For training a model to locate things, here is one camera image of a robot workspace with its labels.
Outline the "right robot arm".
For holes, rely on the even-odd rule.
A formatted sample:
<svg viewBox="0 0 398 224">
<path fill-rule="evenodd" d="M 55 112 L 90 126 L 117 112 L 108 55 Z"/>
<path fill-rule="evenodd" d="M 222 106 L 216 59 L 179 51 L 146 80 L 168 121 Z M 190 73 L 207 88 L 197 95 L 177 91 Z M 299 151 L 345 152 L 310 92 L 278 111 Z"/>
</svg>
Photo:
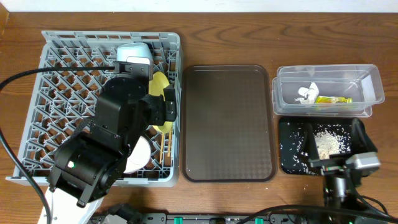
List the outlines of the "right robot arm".
<svg viewBox="0 0 398 224">
<path fill-rule="evenodd" d="M 361 179 L 377 171 L 381 165 L 377 148 L 358 118 L 351 120 L 351 151 L 321 159 L 318 153 L 312 123 L 303 125 L 304 140 L 301 156 L 308 168 L 324 176 L 323 198 L 328 208 L 348 209 L 388 217 L 384 206 L 377 209 L 356 190 Z"/>
</svg>

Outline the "light blue bowl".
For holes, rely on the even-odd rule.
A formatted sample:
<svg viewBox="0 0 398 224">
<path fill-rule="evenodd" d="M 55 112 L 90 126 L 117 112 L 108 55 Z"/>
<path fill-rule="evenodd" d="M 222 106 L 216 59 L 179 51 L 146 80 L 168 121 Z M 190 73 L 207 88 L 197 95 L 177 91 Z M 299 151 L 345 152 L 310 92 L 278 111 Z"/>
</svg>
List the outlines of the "light blue bowl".
<svg viewBox="0 0 398 224">
<path fill-rule="evenodd" d="M 150 48 L 147 44 L 142 42 L 133 42 L 129 44 L 120 45 L 116 51 L 116 60 L 127 62 L 129 57 L 140 57 L 153 59 Z"/>
</svg>

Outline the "yellow plate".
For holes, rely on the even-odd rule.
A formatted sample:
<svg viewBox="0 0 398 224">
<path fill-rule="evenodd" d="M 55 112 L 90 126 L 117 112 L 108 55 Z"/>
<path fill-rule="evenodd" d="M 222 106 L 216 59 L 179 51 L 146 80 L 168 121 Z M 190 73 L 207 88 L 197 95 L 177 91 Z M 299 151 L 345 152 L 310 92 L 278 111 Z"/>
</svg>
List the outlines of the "yellow plate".
<svg viewBox="0 0 398 224">
<path fill-rule="evenodd" d="M 153 96 L 164 96 L 164 88 L 170 85 L 168 78 L 162 72 L 153 74 L 153 79 L 149 82 L 149 94 Z M 154 129 L 158 132 L 167 134 L 172 128 L 173 122 L 166 121 L 161 126 L 153 125 Z"/>
</svg>

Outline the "pink small plate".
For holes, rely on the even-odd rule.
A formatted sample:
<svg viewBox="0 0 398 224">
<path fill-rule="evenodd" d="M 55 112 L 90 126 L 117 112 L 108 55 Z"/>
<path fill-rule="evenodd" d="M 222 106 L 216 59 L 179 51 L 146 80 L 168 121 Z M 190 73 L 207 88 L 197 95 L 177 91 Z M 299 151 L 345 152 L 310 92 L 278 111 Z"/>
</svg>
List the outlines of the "pink small plate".
<svg viewBox="0 0 398 224">
<path fill-rule="evenodd" d="M 127 159 L 124 174 L 132 174 L 147 165 L 150 161 L 151 148 L 149 141 L 141 136 Z"/>
</svg>

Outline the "yellow green snack wrapper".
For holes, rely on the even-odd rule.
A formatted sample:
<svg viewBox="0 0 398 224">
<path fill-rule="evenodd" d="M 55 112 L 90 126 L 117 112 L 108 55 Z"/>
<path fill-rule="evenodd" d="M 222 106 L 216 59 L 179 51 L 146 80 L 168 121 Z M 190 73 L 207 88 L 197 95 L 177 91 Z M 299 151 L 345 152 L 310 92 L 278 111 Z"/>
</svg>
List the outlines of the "yellow green snack wrapper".
<svg viewBox="0 0 398 224">
<path fill-rule="evenodd" d="M 352 98 L 340 96 L 318 96 L 315 100 L 316 104 L 335 104 L 335 103 L 352 103 Z"/>
</svg>

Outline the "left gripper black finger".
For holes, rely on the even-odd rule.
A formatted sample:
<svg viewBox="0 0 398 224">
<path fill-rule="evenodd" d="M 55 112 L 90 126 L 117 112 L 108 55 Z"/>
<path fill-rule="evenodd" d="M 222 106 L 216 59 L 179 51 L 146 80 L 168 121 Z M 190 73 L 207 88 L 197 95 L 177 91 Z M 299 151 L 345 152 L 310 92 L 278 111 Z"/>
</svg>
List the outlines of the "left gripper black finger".
<svg viewBox="0 0 398 224">
<path fill-rule="evenodd" d="M 164 97 L 146 94 L 140 101 L 144 105 L 144 117 L 147 124 L 163 126 L 165 123 Z"/>
<path fill-rule="evenodd" d="M 174 122 L 177 119 L 177 101 L 173 85 L 163 89 L 165 101 L 165 120 Z"/>
</svg>

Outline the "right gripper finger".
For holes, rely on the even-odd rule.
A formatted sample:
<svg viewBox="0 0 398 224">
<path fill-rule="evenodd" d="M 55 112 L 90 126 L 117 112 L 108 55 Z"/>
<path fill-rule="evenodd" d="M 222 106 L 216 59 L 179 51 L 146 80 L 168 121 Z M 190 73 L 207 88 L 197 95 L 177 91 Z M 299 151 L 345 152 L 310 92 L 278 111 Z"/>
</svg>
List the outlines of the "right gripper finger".
<svg viewBox="0 0 398 224">
<path fill-rule="evenodd" d="M 365 152 L 377 152 L 377 147 L 367 135 L 363 122 L 354 118 L 351 123 L 351 152 L 360 154 Z"/>
<path fill-rule="evenodd" d="M 305 123 L 303 126 L 304 139 L 300 151 L 300 157 L 305 161 L 308 160 L 319 160 L 319 153 L 315 141 L 315 135 L 313 132 L 313 126 L 311 123 Z"/>
</svg>

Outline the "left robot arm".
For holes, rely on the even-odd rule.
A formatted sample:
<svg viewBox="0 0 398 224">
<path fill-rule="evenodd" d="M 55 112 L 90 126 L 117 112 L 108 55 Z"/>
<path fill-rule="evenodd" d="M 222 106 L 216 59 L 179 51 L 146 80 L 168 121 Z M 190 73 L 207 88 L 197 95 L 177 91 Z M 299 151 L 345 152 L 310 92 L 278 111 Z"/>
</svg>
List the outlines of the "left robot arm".
<svg viewBox="0 0 398 224">
<path fill-rule="evenodd" d="M 108 81 L 86 118 L 55 151 L 49 190 L 77 199 L 77 207 L 103 198 L 124 174 L 148 165 L 152 146 L 148 127 L 170 124 L 177 117 L 175 88 L 161 72 L 151 81 L 117 77 Z"/>
</svg>

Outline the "white tissue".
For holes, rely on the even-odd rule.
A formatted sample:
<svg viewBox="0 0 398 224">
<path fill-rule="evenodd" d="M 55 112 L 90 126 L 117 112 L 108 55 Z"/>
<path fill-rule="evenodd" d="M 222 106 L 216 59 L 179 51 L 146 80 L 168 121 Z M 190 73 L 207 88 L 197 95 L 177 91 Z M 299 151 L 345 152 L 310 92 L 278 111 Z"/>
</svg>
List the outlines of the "white tissue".
<svg viewBox="0 0 398 224">
<path fill-rule="evenodd" d="M 315 82 L 311 82 L 308 88 L 300 87 L 298 89 L 300 97 L 296 98 L 295 101 L 298 101 L 301 104 L 314 104 L 319 96 L 319 92 L 317 84 Z"/>
</svg>

